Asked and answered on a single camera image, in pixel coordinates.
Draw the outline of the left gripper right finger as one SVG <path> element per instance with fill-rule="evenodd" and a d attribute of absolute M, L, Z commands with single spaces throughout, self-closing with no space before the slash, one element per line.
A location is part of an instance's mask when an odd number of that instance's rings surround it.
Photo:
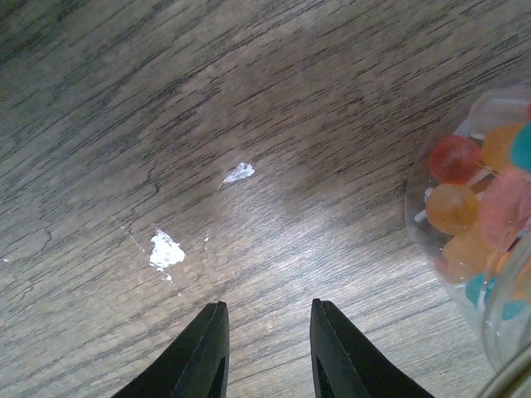
<path fill-rule="evenodd" d="M 313 300 L 309 335 L 317 397 L 432 398 L 394 366 L 334 303 Z"/>

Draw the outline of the clear plastic jar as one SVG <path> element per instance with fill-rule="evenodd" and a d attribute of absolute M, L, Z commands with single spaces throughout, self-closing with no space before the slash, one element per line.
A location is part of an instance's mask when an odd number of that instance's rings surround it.
<path fill-rule="evenodd" d="M 408 232 L 494 368 L 530 342 L 530 79 L 475 90 L 428 133 Z"/>

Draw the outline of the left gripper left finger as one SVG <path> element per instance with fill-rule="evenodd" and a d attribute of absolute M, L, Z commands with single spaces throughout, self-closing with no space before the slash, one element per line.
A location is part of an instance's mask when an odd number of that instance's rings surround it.
<path fill-rule="evenodd" d="M 114 395 L 225 397 L 229 351 L 227 305 L 209 303 L 150 366 Z"/>

